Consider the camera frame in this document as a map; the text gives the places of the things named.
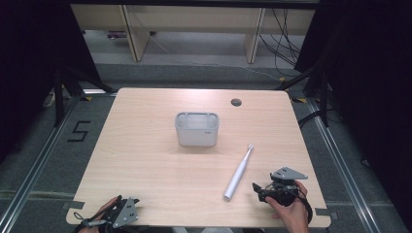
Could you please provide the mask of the person's left hand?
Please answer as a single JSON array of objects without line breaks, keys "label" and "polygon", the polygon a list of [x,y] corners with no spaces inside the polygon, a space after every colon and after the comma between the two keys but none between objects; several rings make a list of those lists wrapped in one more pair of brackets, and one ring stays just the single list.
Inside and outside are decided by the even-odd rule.
[{"label": "person's left hand", "polygon": [[[104,211],[106,211],[109,207],[113,206],[113,204],[117,201],[118,197],[114,197],[111,200],[109,200],[106,204],[101,206],[101,208],[97,211],[97,214],[102,214]],[[78,233],[99,233],[99,227],[94,226],[94,227],[82,227],[78,230]]]}]

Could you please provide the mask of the aluminium floor rail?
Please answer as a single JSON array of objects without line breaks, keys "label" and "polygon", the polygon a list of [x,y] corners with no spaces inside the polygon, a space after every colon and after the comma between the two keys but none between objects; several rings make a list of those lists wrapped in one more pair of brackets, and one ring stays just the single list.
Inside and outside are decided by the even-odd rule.
[{"label": "aluminium floor rail", "polygon": [[59,137],[64,130],[67,120],[76,107],[80,97],[72,97],[67,106],[63,108],[63,117],[58,120],[52,128],[47,140],[43,143],[41,150],[36,154],[36,158],[25,173],[24,179],[15,191],[0,191],[0,200],[10,199],[10,203],[0,216],[0,233],[10,233],[18,216],[20,215],[25,203],[27,202],[34,185],[39,180],[47,162],[49,161],[52,150],[55,148]]},{"label": "aluminium floor rail", "polygon": [[381,229],[377,224],[376,218],[374,217],[369,205],[366,203],[366,200],[362,195],[361,190],[355,181],[354,176],[351,173],[339,147],[331,135],[330,130],[324,125],[324,122],[319,116],[315,117],[315,122],[326,144],[329,155],[335,164],[337,172],[360,218],[365,232],[381,233]]}]

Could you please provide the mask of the person's right hand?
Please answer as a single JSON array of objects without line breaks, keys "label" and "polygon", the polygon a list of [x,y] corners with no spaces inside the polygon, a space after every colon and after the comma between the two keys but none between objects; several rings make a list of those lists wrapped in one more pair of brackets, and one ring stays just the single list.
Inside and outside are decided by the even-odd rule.
[{"label": "person's right hand", "polygon": [[265,201],[275,211],[272,217],[280,219],[289,233],[309,233],[308,212],[298,198],[287,207],[280,205],[269,196]]}]

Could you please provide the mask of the black metal stand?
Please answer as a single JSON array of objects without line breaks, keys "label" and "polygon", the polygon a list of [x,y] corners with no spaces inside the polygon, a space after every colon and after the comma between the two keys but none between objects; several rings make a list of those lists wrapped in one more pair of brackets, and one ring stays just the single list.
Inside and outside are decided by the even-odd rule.
[{"label": "black metal stand", "polygon": [[293,85],[307,79],[308,82],[304,87],[303,93],[306,97],[313,97],[316,93],[320,94],[320,109],[313,114],[310,114],[305,119],[299,122],[300,126],[311,117],[320,117],[325,127],[328,127],[327,122],[327,76],[321,65],[314,65],[312,68],[304,71],[297,77],[288,82],[282,83],[276,87],[276,90],[286,90]]},{"label": "black metal stand", "polygon": [[107,93],[116,93],[117,90],[102,83],[99,75],[90,76],[85,72],[69,66],[60,66],[54,75],[54,97],[55,97],[55,123],[58,126],[64,119],[63,88],[66,88],[71,96],[81,97],[86,93],[80,86],[80,81],[91,83]]}]

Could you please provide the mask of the black curtain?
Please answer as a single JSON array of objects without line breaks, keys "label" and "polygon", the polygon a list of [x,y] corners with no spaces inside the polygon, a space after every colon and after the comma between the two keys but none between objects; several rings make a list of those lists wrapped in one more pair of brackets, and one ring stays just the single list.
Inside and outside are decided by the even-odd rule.
[{"label": "black curtain", "polygon": [[61,75],[100,83],[68,0],[0,0],[0,163]]},{"label": "black curtain", "polygon": [[295,69],[315,64],[348,14],[326,66],[341,114],[412,232],[412,0],[320,0]]}]

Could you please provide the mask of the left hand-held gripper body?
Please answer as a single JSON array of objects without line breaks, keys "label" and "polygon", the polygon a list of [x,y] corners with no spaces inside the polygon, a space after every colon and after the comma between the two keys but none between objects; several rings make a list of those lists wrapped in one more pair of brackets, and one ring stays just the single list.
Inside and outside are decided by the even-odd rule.
[{"label": "left hand-held gripper body", "polygon": [[136,210],[136,204],[138,202],[139,199],[137,198],[122,197],[119,206],[106,218],[103,218],[107,220],[107,223],[100,225],[99,231],[101,233],[114,233],[116,230],[121,230],[126,225],[136,221],[138,219]]}]

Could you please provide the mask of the white electric toothbrush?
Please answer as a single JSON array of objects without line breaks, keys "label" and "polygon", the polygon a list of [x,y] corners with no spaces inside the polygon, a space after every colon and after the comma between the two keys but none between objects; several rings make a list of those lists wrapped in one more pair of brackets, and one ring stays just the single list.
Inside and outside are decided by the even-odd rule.
[{"label": "white electric toothbrush", "polygon": [[236,168],[224,194],[223,194],[223,199],[225,201],[230,201],[232,199],[232,196],[238,186],[238,184],[240,183],[240,180],[243,176],[243,173],[246,169],[249,157],[251,155],[252,150],[254,149],[254,145],[253,144],[249,144],[248,145],[248,149],[245,153],[244,158],[242,159],[242,161],[240,162],[240,164],[238,165],[238,167]]}]

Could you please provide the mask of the translucent grey plastic holder box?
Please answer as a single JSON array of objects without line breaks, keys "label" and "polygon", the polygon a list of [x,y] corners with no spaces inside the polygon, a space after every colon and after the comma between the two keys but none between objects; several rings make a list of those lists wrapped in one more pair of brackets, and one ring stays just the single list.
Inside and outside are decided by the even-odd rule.
[{"label": "translucent grey plastic holder box", "polygon": [[178,142],[184,147],[213,147],[220,126],[215,113],[182,112],[175,117]]}]

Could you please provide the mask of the beige wooden desk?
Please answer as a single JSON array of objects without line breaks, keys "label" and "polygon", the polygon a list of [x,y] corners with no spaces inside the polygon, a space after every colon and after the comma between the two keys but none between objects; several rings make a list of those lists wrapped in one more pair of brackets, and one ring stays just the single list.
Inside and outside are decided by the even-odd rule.
[{"label": "beige wooden desk", "polygon": [[123,31],[135,61],[142,59],[153,31],[242,34],[249,63],[255,61],[259,35],[304,36],[315,13],[294,9],[91,4],[73,4],[71,9],[83,30]]}]

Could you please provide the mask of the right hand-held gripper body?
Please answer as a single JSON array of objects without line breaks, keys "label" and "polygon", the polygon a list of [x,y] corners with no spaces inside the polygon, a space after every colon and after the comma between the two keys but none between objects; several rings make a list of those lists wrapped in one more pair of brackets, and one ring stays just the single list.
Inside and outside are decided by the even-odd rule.
[{"label": "right hand-held gripper body", "polygon": [[271,184],[263,189],[263,193],[275,199],[280,205],[287,207],[298,196],[297,180],[307,180],[308,177],[289,167],[282,167],[270,174]]}]

